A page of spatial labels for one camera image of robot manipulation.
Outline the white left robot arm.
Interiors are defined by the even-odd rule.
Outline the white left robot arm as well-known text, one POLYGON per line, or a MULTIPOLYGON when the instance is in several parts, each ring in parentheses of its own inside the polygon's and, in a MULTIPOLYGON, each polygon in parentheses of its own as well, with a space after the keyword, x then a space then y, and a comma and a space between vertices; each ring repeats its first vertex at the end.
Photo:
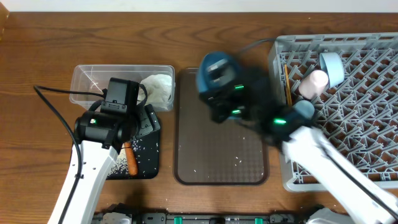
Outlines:
POLYGON ((111 78, 106 91, 66 127, 73 146, 70 166, 49 223, 90 223, 104 182, 127 142, 160 129, 141 83, 111 78))

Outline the white napkin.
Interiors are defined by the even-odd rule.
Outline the white napkin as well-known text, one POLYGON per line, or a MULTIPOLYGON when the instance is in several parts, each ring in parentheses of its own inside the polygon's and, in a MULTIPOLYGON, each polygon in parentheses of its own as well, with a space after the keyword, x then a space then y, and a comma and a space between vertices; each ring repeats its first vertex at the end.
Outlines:
POLYGON ((166 110, 169 107, 169 98, 172 93, 172 77, 165 74, 150 75, 141 81, 147 94, 139 89, 138 101, 146 100, 146 104, 166 110))

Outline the dark blue plate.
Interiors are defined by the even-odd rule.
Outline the dark blue plate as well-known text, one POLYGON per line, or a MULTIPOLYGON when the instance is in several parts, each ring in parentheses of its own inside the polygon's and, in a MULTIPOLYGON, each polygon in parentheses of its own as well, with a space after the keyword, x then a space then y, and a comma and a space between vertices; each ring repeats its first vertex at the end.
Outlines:
POLYGON ((210 52, 201 61, 196 74, 197 90, 214 122, 243 117, 242 72, 242 66, 224 52, 210 52))

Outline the white rice pile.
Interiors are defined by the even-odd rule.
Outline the white rice pile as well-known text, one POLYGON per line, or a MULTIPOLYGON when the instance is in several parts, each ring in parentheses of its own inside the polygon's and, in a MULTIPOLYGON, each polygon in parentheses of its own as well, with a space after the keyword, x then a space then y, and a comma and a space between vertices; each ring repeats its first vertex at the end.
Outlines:
MULTIPOLYGON (((136 162, 137 162, 137 167, 138 167, 138 173, 139 173, 139 160, 138 158, 140 158, 140 155, 138 154, 138 151, 140 151, 141 149, 143 149, 144 147, 141 146, 142 140, 133 140, 131 141, 132 147, 133 147, 133 151, 134 151, 134 155, 136 158, 136 162)), ((115 165, 111 168, 107 179, 111 180, 111 179, 130 179, 131 177, 135 177, 135 176, 130 176, 129 172, 128 172, 128 168, 127 168, 127 161, 126 161, 126 154, 125 154, 125 150, 124 150, 124 145, 122 146, 120 153, 116 159, 116 163, 115 165)))

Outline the pink cup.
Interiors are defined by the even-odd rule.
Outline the pink cup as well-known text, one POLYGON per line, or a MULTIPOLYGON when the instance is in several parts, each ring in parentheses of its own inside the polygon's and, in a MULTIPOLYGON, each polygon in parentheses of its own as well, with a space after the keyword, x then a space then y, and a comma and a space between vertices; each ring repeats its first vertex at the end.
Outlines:
POLYGON ((323 70, 314 70, 301 81, 298 90, 304 98, 311 100, 322 94, 328 82, 328 75, 323 70))

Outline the light blue cup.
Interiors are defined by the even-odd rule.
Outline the light blue cup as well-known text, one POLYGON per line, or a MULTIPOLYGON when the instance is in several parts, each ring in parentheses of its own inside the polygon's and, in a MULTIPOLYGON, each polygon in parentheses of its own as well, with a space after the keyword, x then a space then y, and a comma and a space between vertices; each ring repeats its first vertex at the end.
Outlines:
POLYGON ((312 119, 315 113, 314 106, 307 100, 298 101, 293 108, 306 119, 312 119))

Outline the wooden chopstick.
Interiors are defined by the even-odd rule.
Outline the wooden chopstick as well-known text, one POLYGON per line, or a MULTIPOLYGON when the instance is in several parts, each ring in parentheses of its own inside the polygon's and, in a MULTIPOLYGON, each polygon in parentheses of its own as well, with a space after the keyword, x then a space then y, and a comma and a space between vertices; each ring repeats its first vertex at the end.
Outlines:
POLYGON ((284 65, 284 73, 285 73, 285 82, 286 82, 285 91, 286 91, 287 104, 289 106, 292 106, 292 95, 290 91, 289 73, 286 64, 284 65))

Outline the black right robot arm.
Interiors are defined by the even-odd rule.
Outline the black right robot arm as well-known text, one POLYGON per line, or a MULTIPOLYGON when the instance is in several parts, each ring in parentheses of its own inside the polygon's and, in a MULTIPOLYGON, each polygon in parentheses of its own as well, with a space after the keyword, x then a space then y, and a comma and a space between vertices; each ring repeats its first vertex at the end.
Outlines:
POLYGON ((310 119, 282 104, 263 69, 243 68, 225 58, 204 59, 197 86, 214 122, 234 118, 278 147, 309 171, 355 223, 397 223, 397 197, 365 177, 310 119))

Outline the light blue bowl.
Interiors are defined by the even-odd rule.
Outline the light blue bowl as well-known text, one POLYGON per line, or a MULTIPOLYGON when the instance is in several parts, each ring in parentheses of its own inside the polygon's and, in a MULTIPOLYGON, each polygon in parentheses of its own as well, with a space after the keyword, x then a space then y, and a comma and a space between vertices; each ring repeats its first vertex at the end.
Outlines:
POLYGON ((328 75, 328 87, 333 88, 345 79, 345 70, 340 56, 336 52, 320 53, 321 69, 328 75))

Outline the orange carrot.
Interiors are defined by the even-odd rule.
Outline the orange carrot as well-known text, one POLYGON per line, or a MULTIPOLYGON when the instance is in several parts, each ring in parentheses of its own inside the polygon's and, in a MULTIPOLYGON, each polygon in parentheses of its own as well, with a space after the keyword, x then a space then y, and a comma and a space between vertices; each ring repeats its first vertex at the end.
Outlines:
POLYGON ((135 176, 138 174, 138 167, 131 142, 128 141, 124 143, 124 150, 129 175, 135 176))

